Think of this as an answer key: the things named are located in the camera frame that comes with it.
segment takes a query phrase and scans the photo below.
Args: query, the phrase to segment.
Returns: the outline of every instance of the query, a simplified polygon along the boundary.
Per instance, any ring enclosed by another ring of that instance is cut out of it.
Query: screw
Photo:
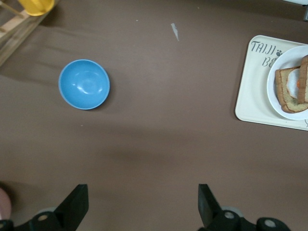
[[[228,219],[234,219],[234,214],[232,212],[225,212],[225,217]]]
[[[47,217],[48,217],[47,215],[39,216],[38,221],[46,220]]]
[[[271,228],[275,228],[275,227],[276,227],[275,222],[272,221],[272,220],[269,220],[269,219],[265,220],[265,221],[264,221],[264,224],[265,224],[266,226],[268,226],[268,227],[271,227]]]

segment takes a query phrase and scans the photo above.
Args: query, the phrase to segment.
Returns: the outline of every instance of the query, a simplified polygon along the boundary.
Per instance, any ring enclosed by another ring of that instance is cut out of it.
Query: toast
[[[308,103],[308,55],[302,58],[299,68],[299,86],[297,100],[299,103]]]
[[[287,113],[297,113],[308,109],[308,103],[299,103],[297,99],[293,98],[287,89],[287,81],[289,74],[300,67],[291,67],[286,69],[279,69],[275,71],[275,80],[277,88],[277,96],[281,109]]]

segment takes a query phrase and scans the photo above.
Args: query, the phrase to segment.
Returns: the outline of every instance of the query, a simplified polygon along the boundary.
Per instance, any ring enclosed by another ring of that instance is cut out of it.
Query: plate
[[[292,119],[292,120],[308,119],[308,110],[298,113],[286,113],[281,109],[281,105],[279,104],[276,93],[275,71],[277,69],[300,66],[301,60],[305,55],[308,55],[308,46],[306,45],[294,47],[286,51],[276,60],[276,62],[271,67],[268,75],[267,93],[269,102],[277,113],[279,113],[281,116],[287,119]]]
[[[69,105],[89,110],[106,100],[110,81],[106,71],[98,63],[80,59],[69,63],[62,70],[59,90]]]

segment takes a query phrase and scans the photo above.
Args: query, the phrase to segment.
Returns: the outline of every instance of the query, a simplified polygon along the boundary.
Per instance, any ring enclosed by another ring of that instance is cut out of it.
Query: sandwich
[[[299,68],[299,86],[297,100],[299,103],[308,103],[308,55],[306,55]]]
[[[297,78],[294,78],[296,75],[294,71],[299,68],[296,66],[275,71],[278,101],[282,110],[287,113],[297,113],[308,109],[308,103],[300,103],[297,99]]]

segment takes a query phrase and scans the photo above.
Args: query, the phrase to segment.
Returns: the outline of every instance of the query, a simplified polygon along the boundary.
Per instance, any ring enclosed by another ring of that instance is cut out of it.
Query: egg
[[[298,78],[299,78],[299,68],[292,71],[287,80],[287,89],[289,94],[297,99],[298,94]]]

